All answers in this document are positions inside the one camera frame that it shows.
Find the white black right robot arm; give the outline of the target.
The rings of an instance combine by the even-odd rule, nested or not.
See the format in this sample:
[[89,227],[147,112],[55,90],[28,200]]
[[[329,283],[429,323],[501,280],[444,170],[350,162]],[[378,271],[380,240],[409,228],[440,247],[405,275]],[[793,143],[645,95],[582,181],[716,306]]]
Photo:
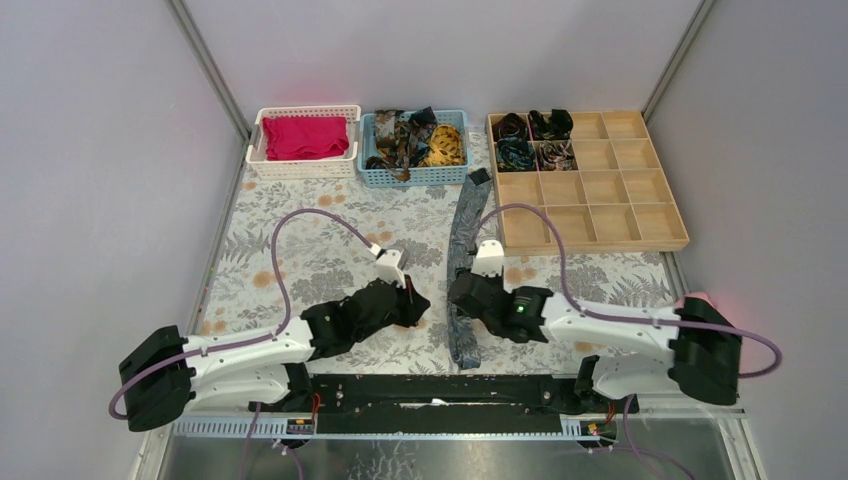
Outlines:
[[483,322],[490,334],[515,343],[584,342],[622,349],[620,356],[585,357],[571,392],[562,398],[571,412],[597,412],[632,394],[681,392],[703,403],[732,406],[738,397],[742,341],[724,332],[726,319],[708,302],[688,298],[680,307],[657,310],[587,303],[606,317],[595,319],[562,293],[522,286],[507,291],[497,277],[463,272],[449,301]]

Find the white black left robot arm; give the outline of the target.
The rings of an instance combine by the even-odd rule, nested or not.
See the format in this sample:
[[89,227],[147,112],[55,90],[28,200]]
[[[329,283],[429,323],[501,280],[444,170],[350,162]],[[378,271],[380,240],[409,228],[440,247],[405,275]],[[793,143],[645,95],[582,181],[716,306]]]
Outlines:
[[296,411],[313,394],[308,362],[347,353],[392,325],[415,327],[430,306],[410,281],[374,280],[304,310],[283,329],[181,336],[175,326],[162,327],[120,363],[109,413],[129,431],[146,432],[193,410]]

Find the grey leaf pattern tie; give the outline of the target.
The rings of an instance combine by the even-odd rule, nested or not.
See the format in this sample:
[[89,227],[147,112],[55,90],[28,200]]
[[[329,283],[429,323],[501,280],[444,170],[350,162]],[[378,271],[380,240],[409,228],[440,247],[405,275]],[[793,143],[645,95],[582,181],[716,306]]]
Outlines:
[[[470,251],[475,246],[473,233],[480,225],[492,186],[492,177],[486,168],[470,172],[464,180],[449,235],[446,277],[448,287],[452,286],[461,270],[471,268],[473,255]],[[481,358],[471,318],[460,312],[450,301],[447,302],[447,332],[450,357],[456,368],[478,368]]]

